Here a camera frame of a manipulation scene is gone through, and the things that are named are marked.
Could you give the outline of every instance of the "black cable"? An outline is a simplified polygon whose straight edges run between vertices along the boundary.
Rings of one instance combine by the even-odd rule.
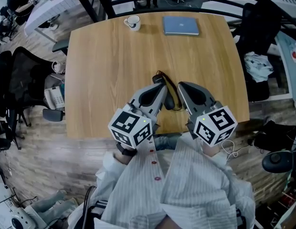
[[[174,109],[171,109],[171,110],[174,110],[174,111],[179,111],[182,109],[182,102],[179,98],[179,94],[178,94],[178,90],[177,90],[177,87],[176,85],[172,82],[172,80],[162,71],[157,71],[156,75],[157,74],[160,74],[162,75],[162,77],[171,85],[173,91],[175,92],[176,96],[177,96],[177,99],[178,99],[178,108],[174,108]]]
[[[67,217],[65,217],[65,218],[56,218],[56,219],[53,219],[51,222],[49,222],[48,224],[47,224],[47,226],[46,227],[44,227],[43,229],[46,229],[54,220],[61,220],[62,222],[64,222],[66,219],[67,219]]]
[[[89,197],[90,192],[91,192],[91,190],[93,188],[95,188],[95,186],[90,186],[89,189],[87,190],[86,194],[85,194],[85,200],[84,200],[84,206],[83,206],[83,212],[82,212],[82,217],[83,217],[83,226],[82,226],[82,228],[84,227],[84,225],[86,223],[87,204],[88,204],[88,201],[90,199],[90,197]]]
[[[30,201],[31,204],[32,204],[32,200],[34,200],[35,198],[37,198],[37,199],[39,200],[39,197],[38,197],[38,196],[35,196],[34,198],[24,200],[22,203],[20,203],[20,205],[23,204],[23,203],[25,203],[26,201]]]

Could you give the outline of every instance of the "white cable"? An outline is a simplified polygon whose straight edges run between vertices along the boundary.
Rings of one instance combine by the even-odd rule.
[[[296,142],[296,140],[295,139],[292,139],[290,136],[288,136],[288,135],[286,135],[290,140],[292,140],[292,141],[294,141],[294,142]]]
[[[228,151],[226,151],[226,150],[224,149],[224,147],[223,147],[222,144],[223,144],[225,141],[229,141],[229,142],[233,143],[233,151],[232,151],[231,153],[229,153]],[[223,142],[221,143],[221,147],[222,147],[222,149],[223,149],[223,150],[229,155],[229,156],[227,157],[226,161],[229,160],[229,158],[230,158],[231,155],[233,155],[235,158],[237,158],[237,157],[238,157],[238,152],[239,152],[240,150],[242,150],[243,148],[248,147],[248,146],[244,146],[244,147],[240,148],[239,150],[234,151],[235,143],[234,143],[233,141],[231,141],[231,140],[229,140],[229,139],[226,139],[226,140],[223,140]]]

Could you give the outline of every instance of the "jeans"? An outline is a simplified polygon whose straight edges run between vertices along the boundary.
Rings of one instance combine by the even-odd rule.
[[[33,203],[31,207],[39,214],[44,222],[48,224],[55,219],[60,218],[65,211],[75,206],[75,203],[70,200],[54,206],[57,201],[64,199],[64,197],[65,194],[58,191],[56,194],[53,194],[48,198]]]
[[[158,0],[152,0],[152,3],[155,7],[158,6]],[[150,0],[147,0],[147,7],[150,8]]]
[[[153,135],[154,144],[157,151],[170,149],[175,150],[177,140],[182,136],[181,133],[159,134]]]

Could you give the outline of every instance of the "white striped shirt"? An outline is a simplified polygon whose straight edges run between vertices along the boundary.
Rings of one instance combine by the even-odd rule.
[[[150,229],[168,215],[179,227],[237,228],[236,208],[254,226],[255,202],[249,182],[239,180],[228,166],[205,156],[198,139],[182,135],[169,170],[163,174],[153,139],[145,140],[125,166],[106,154],[97,172],[97,189],[90,204],[108,200],[97,229]],[[69,229],[83,206],[69,218]]]

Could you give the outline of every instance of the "wooden table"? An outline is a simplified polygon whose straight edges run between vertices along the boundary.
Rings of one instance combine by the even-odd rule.
[[[200,35],[165,36],[162,17],[197,18]],[[110,137],[107,128],[140,88],[152,84],[157,70],[174,83],[207,88],[228,105],[238,122],[249,120],[241,62],[222,16],[192,12],[140,14],[141,28],[131,31],[125,17],[98,22],[72,32],[66,65],[65,110],[71,138]],[[158,133],[186,131],[188,114],[162,109]]]

